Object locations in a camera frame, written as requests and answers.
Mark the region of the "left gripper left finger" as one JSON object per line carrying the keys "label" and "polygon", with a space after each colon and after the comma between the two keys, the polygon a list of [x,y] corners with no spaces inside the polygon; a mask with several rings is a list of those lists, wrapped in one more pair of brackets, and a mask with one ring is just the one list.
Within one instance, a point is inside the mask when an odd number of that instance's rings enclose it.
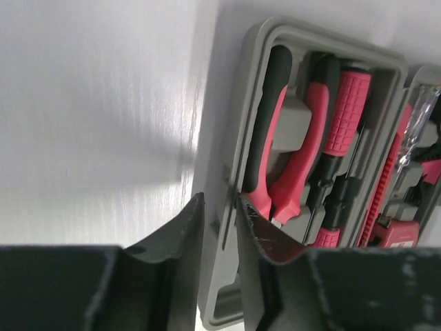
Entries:
{"label": "left gripper left finger", "polygon": [[193,330],[204,195],[139,242],[1,247],[2,330]]}

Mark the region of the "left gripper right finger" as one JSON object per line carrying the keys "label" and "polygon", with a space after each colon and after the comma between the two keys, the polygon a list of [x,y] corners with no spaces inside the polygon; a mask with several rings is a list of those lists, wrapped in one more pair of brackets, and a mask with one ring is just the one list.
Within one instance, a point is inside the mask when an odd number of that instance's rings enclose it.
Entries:
{"label": "left gripper right finger", "polygon": [[236,195],[247,330],[439,330],[437,248],[308,248]]}

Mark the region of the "pink black pliers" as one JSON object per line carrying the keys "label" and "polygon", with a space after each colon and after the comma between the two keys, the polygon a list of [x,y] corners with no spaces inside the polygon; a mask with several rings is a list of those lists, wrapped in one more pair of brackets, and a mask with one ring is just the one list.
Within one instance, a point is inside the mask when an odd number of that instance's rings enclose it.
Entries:
{"label": "pink black pliers", "polygon": [[292,64],[287,47],[271,49],[243,180],[243,192],[256,209],[281,224],[300,214],[307,177],[333,117],[340,78],[338,58],[319,54],[305,98],[287,101]]}

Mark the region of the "small pink handle screwdriver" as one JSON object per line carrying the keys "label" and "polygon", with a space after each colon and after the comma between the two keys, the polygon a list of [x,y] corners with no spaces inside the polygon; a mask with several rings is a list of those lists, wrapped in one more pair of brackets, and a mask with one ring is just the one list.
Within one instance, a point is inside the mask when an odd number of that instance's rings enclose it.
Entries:
{"label": "small pink handle screwdriver", "polygon": [[356,153],[359,149],[364,131],[365,125],[362,125],[361,129],[357,131],[358,138],[349,161],[348,169],[345,174],[336,177],[336,182],[334,183],[332,191],[325,199],[325,215],[316,236],[316,240],[312,244],[309,244],[310,247],[335,248],[337,246],[338,237],[340,234],[340,218],[342,211],[345,209],[347,204],[345,202],[345,195],[350,186],[350,174],[353,169],[353,163],[356,158]]}

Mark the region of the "red tape measure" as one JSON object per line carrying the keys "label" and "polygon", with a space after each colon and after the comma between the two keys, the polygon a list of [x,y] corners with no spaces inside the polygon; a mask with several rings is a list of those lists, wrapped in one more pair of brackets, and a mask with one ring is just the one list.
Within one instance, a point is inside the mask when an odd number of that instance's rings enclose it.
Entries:
{"label": "red tape measure", "polygon": [[420,224],[415,221],[401,221],[380,215],[375,222],[368,246],[383,248],[412,248],[418,243]]}

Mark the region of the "pink black utility knife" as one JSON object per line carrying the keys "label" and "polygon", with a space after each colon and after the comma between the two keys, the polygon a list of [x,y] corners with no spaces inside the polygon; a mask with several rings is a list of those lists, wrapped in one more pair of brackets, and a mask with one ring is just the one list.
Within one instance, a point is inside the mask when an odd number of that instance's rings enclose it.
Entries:
{"label": "pink black utility knife", "polygon": [[405,130],[410,121],[411,113],[412,113],[412,107],[409,104],[407,104],[407,106],[404,109],[401,122],[393,138],[393,142],[389,149],[389,153],[384,163],[382,172],[378,179],[376,191],[372,196],[369,209],[367,210],[363,227],[361,229],[361,233],[358,239],[358,247],[365,247],[371,236],[371,232],[373,230],[374,224],[376,222],[376,219],[378,218],[378,214],[380,213],[380,207],[382,205],[384,196],[387,192],[387,188],[389,187],[392,178],[394,167],[398,158],[398,153],[400,151],[402,141],[404,139]]}

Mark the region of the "grey plastic tool case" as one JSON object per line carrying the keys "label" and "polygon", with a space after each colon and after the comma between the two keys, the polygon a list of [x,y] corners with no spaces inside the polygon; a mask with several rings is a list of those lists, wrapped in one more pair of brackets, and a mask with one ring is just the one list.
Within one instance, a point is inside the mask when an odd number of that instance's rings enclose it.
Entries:
{"label": "grey plastic tool case", "polygon": [[205,328],[439,330],[440,67],[272,17],[233,88]]}

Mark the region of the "pink handle bit screwdriver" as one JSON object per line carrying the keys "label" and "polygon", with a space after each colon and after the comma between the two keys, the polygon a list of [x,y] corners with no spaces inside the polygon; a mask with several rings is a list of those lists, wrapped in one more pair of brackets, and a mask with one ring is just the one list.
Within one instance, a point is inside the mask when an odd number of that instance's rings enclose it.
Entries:
{"label": "pink handle bit screwdriver", "polygon": [[340,72],[334,117],[324,150],[310,176],[307,206],[313,220],[336,182],[336,174],[357,132],[371,82],[367,70],[346,67]]}

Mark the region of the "clear tester screwdriver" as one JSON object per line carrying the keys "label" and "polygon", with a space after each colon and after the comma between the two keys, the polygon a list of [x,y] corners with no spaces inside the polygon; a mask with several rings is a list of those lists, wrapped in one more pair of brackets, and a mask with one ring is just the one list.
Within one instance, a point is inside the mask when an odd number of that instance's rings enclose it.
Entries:
{"label": "clear tester screwdriver", "polygon": [[420,142],[422,131],[440,96],[440,85],[420,84],[404,90],[404,110],[392,144],[394,185],[410,163],[411,153]]}

